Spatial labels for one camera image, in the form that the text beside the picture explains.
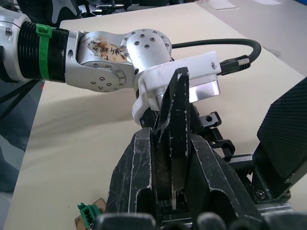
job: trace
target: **cable connector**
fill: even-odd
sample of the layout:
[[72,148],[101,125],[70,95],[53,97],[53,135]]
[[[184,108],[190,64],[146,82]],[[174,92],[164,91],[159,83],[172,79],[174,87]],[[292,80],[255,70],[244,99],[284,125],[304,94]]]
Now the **cable connector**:
[[218,75],[226,75],[239,72],[250,67],[249,58],[247,55],[228,59],[220,63],[222,71]]

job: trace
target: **textured black surface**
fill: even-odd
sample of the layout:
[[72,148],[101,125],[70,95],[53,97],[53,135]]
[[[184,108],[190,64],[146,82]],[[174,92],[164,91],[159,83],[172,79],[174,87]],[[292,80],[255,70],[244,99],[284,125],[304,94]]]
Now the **textured black surface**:
[[220,216],[226,226],[237,219],[260,229],[263,219],[236,172],[198,135],[191,135],[185,196],[193,223],[202,212]]
[[36,23],[24,22],[18,37],[18,62],[21,74],[27,79],[42,80],[39,70],[39,36]]
[[190,146],[189,115],[189,72],[186,67],[178,68],[164,93],[153,130],[157,196],[159,200],[171,196],[173,208],[186,181]]
[[152,212],[151,128],[136,132],[113,171],[106,213]]
[[257,136],[281,177],[290,178],[306,162],[307,78],[270,106]]

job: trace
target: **gray floor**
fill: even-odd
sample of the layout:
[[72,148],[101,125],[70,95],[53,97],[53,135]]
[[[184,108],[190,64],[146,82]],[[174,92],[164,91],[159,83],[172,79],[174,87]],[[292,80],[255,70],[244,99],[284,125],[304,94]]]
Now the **gray floor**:
[[253,0],[228,0],[238,9],[216,10],[207,1],[197,3],[307,76],[306,5],[294,0],[276,0],[281,3],[279,5],[264,5]]

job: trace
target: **black ribbed cover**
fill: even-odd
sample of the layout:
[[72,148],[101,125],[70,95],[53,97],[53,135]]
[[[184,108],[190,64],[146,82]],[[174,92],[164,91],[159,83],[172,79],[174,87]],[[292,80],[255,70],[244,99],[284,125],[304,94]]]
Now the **black ribbed cover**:
[[307,160],[307,78],[270,106],[257,136],[283,178]]

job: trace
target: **screw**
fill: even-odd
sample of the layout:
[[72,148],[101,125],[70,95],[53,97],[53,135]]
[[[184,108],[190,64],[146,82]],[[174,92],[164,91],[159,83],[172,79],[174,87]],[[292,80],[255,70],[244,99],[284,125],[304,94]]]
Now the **screw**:
[[211,67],[212,67],[212,69],[216,69],[214,62],[211,62]]
[[5,32],[8,34],[8,35],[12,35],[13,31],[11,28],[6,28]]
[[261,200],[263,200],[263,199],[265,198],[265,194],[264,194],[264,192],[261,191],[261,190],[257,190],[257,191],[255,192],[255,194],[256,194],[256,197],[258,197],[258,198],[261,199]]
[[288,190],[284,195],[285,196],[290,196],[291,195],[290,190]]

